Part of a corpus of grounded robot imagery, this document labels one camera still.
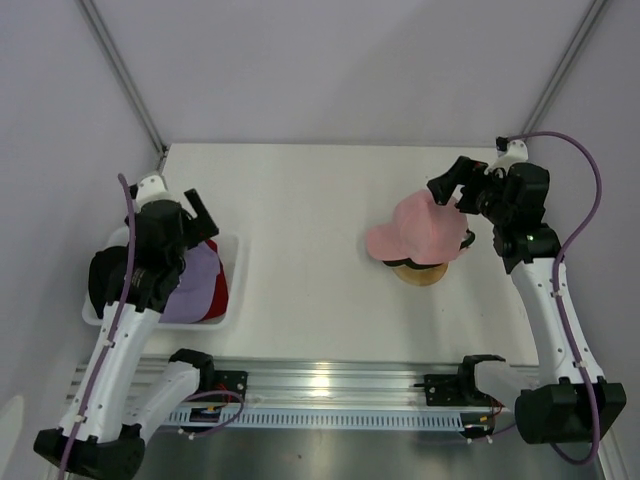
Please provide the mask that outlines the pink baseball cap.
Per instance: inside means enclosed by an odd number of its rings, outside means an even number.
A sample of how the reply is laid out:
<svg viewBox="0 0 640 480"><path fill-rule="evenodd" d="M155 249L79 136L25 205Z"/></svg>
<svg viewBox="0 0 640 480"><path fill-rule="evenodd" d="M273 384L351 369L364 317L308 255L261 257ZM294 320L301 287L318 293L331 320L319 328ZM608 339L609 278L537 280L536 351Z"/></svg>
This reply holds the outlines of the pink baseball cap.
<svg viewBox="0 0 640 480"><path fill-rule="evenodd" d="M468 229L455 201L451 198L446 205L437 205L429 190L409 195L396 205L389 222L367 231L368 254L382 261L432 250L455 253Z"/></svg>

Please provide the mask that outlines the lavender baseball cap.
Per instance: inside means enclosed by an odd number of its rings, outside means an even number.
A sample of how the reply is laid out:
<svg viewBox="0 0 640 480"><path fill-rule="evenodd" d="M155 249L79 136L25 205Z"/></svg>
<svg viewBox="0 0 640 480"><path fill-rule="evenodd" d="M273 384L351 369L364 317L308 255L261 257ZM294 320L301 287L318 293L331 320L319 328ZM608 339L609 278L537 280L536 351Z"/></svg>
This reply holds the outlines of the lavender baseball cap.
<svg viewBox="0 0 640 480"><path fill-rule="evenodd" d="M204 319L211 306L220 260L206 242L185 254L185 269L179 285L170 294L160 322L163 324L191 324Z"/></svg>

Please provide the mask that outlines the dark green baseball cap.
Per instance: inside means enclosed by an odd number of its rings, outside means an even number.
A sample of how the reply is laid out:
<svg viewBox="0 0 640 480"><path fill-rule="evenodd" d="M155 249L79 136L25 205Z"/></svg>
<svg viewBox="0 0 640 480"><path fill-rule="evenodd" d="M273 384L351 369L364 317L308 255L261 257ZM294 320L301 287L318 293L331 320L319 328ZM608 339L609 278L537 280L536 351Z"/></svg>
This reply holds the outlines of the dark green baseball cap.
<svg viewBox="0 0 640 480"><path fill-rule="evenodd" d="M382 264L389 268L408 267L418 271L434 269L459 258L469 250L475 241L476 234L470 229L467 229L455 253L432 250L421 253L420 255L414 254L398 260L382 260Z"/></svg>

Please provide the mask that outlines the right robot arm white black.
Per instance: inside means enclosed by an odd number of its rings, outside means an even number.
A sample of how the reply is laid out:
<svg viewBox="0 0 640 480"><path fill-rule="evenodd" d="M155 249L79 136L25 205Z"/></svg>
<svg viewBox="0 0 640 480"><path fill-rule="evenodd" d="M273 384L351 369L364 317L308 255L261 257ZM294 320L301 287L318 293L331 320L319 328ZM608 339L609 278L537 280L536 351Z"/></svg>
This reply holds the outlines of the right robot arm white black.
<svg viewBox="0 0 640 480"><path fill-rule="evenodd" d="M511 410L528 444L597 446L625 407L626 393L606 380L581 332L560 240L543 220L549 185L549 172L537 165L517 162L492 173L465 156L427 183L437 204L459 189L456 208L492 224L494 249L524 304L539 361L538 381L531 383L499 356L467 356L455 388L466 403L490 397Z"/></svg>

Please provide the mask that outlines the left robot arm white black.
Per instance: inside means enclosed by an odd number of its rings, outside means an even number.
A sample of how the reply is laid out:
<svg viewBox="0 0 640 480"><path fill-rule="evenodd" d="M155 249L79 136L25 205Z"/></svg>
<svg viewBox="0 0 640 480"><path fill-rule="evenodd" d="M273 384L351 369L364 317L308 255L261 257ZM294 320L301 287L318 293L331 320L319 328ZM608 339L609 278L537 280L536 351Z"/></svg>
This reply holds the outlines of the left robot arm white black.
<svg viewBox="0 0 640 480"><path fill-rule="evenodd" d="M131 479L150 437L183 401L216 388L211 355L182 348L132 409L126 400L147 340L186 268L187 251L219 229L196 190L187 212L169 197L126 195L129 239L91 260L88 293L101 330L87 371L58 426L38 432L33 450L61 475Z"/></svg>

